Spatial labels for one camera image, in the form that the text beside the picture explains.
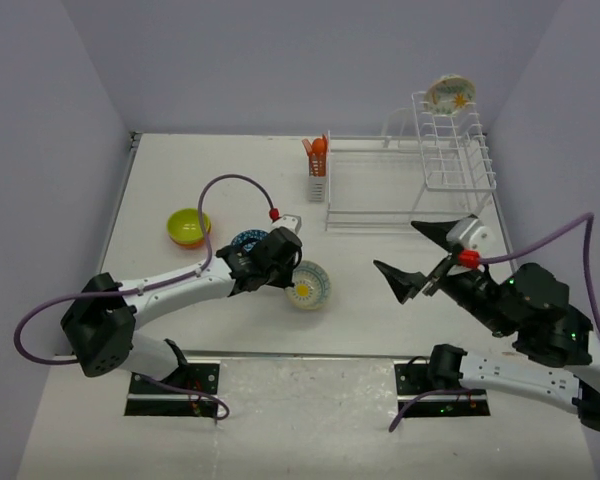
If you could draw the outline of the white red patterned bowl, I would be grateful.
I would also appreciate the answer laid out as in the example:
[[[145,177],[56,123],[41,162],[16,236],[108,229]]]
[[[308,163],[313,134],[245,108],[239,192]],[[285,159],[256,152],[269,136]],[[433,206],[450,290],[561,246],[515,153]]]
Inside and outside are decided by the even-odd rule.
[[[268,233],[261,229],[245,230],[232,239],[231,245],[243,252],[249,252],[257,243],[266,238],[267,235]]]

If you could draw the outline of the tan yellow rimmed bowl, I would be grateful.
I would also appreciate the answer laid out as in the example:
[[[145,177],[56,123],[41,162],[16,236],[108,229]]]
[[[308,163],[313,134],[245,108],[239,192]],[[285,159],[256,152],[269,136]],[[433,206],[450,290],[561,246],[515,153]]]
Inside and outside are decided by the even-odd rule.
[[[292,286],[285,289],[289,302],[301,310],[319,310],[331,296],[332,285],[326,270],[319,264],[302,260],[294,269]]]

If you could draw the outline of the orange plastic bowl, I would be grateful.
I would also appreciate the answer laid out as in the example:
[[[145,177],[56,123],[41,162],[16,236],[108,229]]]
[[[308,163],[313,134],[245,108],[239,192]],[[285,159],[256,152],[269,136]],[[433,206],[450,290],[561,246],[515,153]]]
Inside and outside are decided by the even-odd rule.
[[[211,230],[203,232],[198,225],[184,225],[180,228],[170,228],[167,232],[171,241],[179,247],[196,249],[205,244],[205,235],[210,234]]]

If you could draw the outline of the lime green plastic bowl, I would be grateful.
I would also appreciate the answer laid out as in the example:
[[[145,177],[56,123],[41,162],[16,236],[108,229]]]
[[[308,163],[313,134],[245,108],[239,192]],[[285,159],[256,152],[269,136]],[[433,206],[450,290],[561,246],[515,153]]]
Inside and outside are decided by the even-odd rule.
[[[211,232],[211,220],[206,213],[200,221],[196,208],[184,208],[174,212],[167,220],[166,229],[170,239],[181,245],[193,245],[204,241],[203,230]]]

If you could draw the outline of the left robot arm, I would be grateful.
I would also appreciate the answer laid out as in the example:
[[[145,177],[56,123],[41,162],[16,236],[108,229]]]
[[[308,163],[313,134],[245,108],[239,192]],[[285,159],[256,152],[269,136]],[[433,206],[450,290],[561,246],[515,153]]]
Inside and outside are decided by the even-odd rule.
[[[140,329],[160,317],[204,301],[230,298],[263,286],[285,289],[302,256],[299,229],[277,226],[251,250],[228,245],[211,261],[137,282],[92,278],[61,319],[73,353],[88,378],[121,369],[151,378],[167,393],[188,379],[185,357],[174,341]]]

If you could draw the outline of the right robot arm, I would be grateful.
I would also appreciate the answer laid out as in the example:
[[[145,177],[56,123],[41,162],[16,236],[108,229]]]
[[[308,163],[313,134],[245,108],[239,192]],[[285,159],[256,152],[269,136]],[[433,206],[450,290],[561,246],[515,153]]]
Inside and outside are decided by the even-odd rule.
[[[514,350],[533,362],[524,368],[449,344],[435,346],[426,368],[434,395],[494,390],[552,405],[600,433],[600,313],[590,269],[592,213],[585,213],[517,252],[483,256],[491,232],[475,215],[455,221],[415,221],[413,227],[445,250],[429,274],[407,273],[380,260],[375,267],[400,303],[441,291],[496,338],[514,336]],[[583,272],[592,314],[569,300],[570,289],[544,267],[525,263],[502,282],[493,265],[515,260],[584,226]]]

